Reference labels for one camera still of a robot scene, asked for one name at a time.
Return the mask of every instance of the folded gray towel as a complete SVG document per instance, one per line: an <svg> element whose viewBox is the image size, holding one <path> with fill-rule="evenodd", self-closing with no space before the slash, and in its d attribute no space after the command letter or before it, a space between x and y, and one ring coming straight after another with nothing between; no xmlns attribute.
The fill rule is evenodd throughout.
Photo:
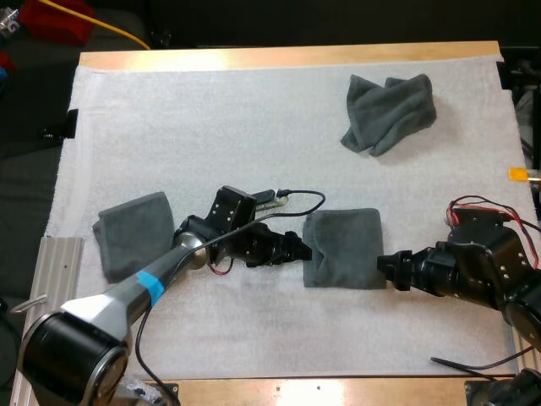
<svg viewBox="0 0 541 406"><path fill-rule="evenodd" d="M306 288L385 288L376 268L383 255L376 209L316 211L304 222L303 242L312 249L312 260L303 263Z"/></svg>
<svg viewBox="0 0 541 406"><path fill-rule="evenodd" d="M351 128L341 143L354 152L372 147L370 154L379 156L436 120L432 84L420 74L410 80L387 78L380 87L352 74L347 114Z"/></svg>
<svg viewBox="0 0 541 406"><path fill-rule="evenodd" d="M163 192L101 211L99 217L93 230L109 283L133 275L171 249L174 224Z"/></svg>

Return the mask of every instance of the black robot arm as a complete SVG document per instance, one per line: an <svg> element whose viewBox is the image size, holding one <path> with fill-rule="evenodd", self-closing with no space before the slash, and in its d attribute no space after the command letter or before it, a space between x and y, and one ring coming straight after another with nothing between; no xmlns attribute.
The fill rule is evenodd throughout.
<svg viewBox="0 0 541 406"><path fill-rule="evenodd" d="M410 287L498 310L505 321L541 349L541 272L533 269L506 213L453 210L457 225L446 242L416 254L378 258L378 269L398 290Z"/></svg>
<svg viewBox="0 0 541 406"><path fill-rule="evenodd" d="M224 186L205 219L190 216L184 221L163 257L105 293L70 300L36 321L23 339L18 369L40 406L108 404L128 363L131 325L181 273L217 264L225 256L248 266L310 260L310 248L295 233L273 233L261 223L270 217L308 214L325 201L314 191L283 191L270 199L301 192L319 195L320 203L302 213L254 219L258 198Z"/></svg>

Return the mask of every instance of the black cable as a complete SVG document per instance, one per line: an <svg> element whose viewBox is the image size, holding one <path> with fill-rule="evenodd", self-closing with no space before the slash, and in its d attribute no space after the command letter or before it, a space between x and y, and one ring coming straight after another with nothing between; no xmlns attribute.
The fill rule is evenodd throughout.
<svg viewBox="0 0 541 406"><path fill-rule="evenodd" d="M534 230L539 231L541 233L541 228L536 226L535 224L531 224L530 222L527 222L526 220L522 220L522 224L530 228L533 228Z"/></svg>
<svg viewBox="0 0 541 406"><path fill-rule="evenodd" d="M151 307L149 307L145 314L143 315L143 319L141 320L141 324L139 324L139 330L137 331L137 338L135 338L135 356L137 357L137 360L139 361L139 364L143 367L145 372L149 374L149 376L156 381L156 383L163 389L163 391L166 393L166 395L172 400L172 404L176 406L180 405L180 400L178 400L177 395L173 393L169 387L163 381L156 376L154 372L149 368L149 366L143 361L143 357L141 357L141 351L140 351L140 345L141 345L141 336L143 335L143 330L145 329L146 320L149 318L150 311L152 310Z"/></svg>
<svg viewBox="0 0 541 406"><path fill-rule="evenodd" d="M456 370L490 370L492 368L495 368L496 366L500 366L500 365L503 365L509 361L513 361L514 359L520 357L521 355L524 355L525 353L529 353L530 351L533 350L533 346L531 347L528 347L526 349L523 349L523 351L519 351L518 353L516 354L513 354L507 358L504 358L504 359L501 359L500 361L496 361L496 362L493 362L492 364L488 364L488 365L481 365L481 366L474 366L474 365L464 365L464 364L459 364L457 362L453 362L453 361L449 361L447 359L441 359L441 358L436 358L436 357L432 357L430 358L431 361L434 361L434 362L437 362L438 364L442 364L442 365L445 365L445 366L449 366L450 368L454 368Z"/></svg>
<svg viewBox="0 0 541 406"><path fill-rule="evenodd" d="M225 239L229 239L239 233L242 233L246 231L248 228L253 227L253 225L263 222L264 220L268 220L269 218L273 217L302 217L307 216L310 213L313 213L314 211L318 210L323 203L325 203L325 195L321 192L318 192L316 190L278 190L276 192L276 198L281 198L287 195L318 195L321 200L313 206L311 209L307 211L300 211L300 212L294 212L294 213L271 213L267 214L266 216L262 216L259 218L256 218L255 220L243 225L240 228L237 228L236 230L230 231L229 233L225 233L219 237L216 237L215 239L212 239L210 241L207 241L206 243L203 243L202 245L198 245L195 248L192 248L189 250L177 263L177 266L175 267L175 271L172 273L172 275L169 277L169 280L167 281L167 284L165 285L165 289L167 290L167 287L171 283L171 280L173 277L177 274L178 268L183 265L183 263L196 251L199 251L205 247L208 247L213 244L217 244ZM149 307L145 314L143 315L143 319L141 320L141 324L139 324L139 330L137 331L137 337L135 338L135 356L137 357L137 360L139 361L141 367L145 370L145 372L154 380L156 383L165 391L165 393L171 398L173 401L173 404L176 406L180 406L180 401L178 400L178 397L166 386L163 381L156 376L154 372L149 368L149 366L143 361L143 357L141 356L140 351L140 344L141 344L141 336L143 335L143 330L145 329L146 320L149 317L150 311L152 310L151 307Z"/></svg>
<svg viewBox="0 0 541 406"><path fill-rule="evenodd" d="M0 383L0 391L7 391L11 389L9 383L13 380L13 378L15 377L15 372L17 371L17 358L19 356L21 336L19 332L17 331L17 329L9 322L9 320L6 318L6 316L2 312L0 312L0 324L4 325L6 329L11 333L12 338L14 340L14 347L15 347L14 370L6 381Z"/></svg>
<svg viewBox="0 0 541 406"><path fill-rule="evenodd" d="M229 239L229 238L231 238L231 237L233 237L233 236L235 236L235 235L237 235L239 233L242 233L242 232L246 231L247 229L249 229L250 227L253 227L255 224L257 224L259 222L263 222L264 220L268 220L269 218L307 216L308 214L313 213L314 211L318 210L321 207L321 205L323 205L323 203L325 203L325 199L326 199L325 195L323 193L318 192L316 190L289 190L289 189L284 189L284 190L278 190L276 192L276 197L277 198L281 198L281 197L288 196L288 195L318 195L321 198L321 200L318 202L317 205L313 206L311 209L308 209L307 211L299 211L299 212L294 212L294 213L271 213L271 214L267 214L265 216L256 218L255 220L252 220L251 222L248 222L247 224L244 224L242 227L237 228L236 230L232 230L229 233L225 233L225 234L223 234L223 235L221 235L219 237L216 237L215 239L212 239L210 241L207 241L206 243L203 243L202 245L198 245L197 247L192 248L177 263L177 266L175 267L175 271L172 272L171 276L169 277L169 280L167 281L167 284L165 285L165 288L167 289L167 287L171 283L171 280L177 274L178 268L180 266L182 266L183 263L194 252L199 251L199 250L201 250L201 249L203 249L205 247L208 247L210 245L220 243L221 241L223 241L225 239Z"/></svg>
<svg viewBox="0 0 541 406"><path fill-rule="evenodd" d="M453 370L459 370L461 372L466 372L467 374L471 375L471 376L477 376L479 378L484 378L484 379L487 379L489 381L496 381L495 378L493 378L492 376L488 376L488 375L485 375L485 374L482 374L480 372L477 372L475 370L469 370L468 368L462 368L462 365L461 364L457 364L455 362L452 362L452 361L448 361L446 359L440 359L440 358L435 358L435 357L432 357L430 358L431 361L434 361L438 364L442 364L444 366L448 366L449 368L452 368Z"/></svg>

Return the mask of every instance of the metal bracket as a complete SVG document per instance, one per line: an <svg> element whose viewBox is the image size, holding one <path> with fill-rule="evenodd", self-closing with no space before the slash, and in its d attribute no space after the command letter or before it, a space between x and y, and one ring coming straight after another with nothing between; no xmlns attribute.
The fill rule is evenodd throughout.
<svg viewBox="0 0 541 406"><path fill-rule="evenodd" d="M25 332L42 315L75 297L83 245L81 238L41 239L30 292L33 299L12 309L15 314L26 312ZM10 406L39 406L31 385L20 372L15 375Z"/></svg>

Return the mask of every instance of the wooden table edge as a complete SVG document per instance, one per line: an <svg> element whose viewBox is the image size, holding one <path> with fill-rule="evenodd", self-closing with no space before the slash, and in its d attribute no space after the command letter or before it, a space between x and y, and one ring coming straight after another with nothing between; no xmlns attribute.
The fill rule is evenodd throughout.
<svg viewBox="0 0 541 406"><path fill-rule="evenodd" d="M206 71L472 58L500 54L497 41L329 47L83 52L79 65L128 71Z"/></svg>

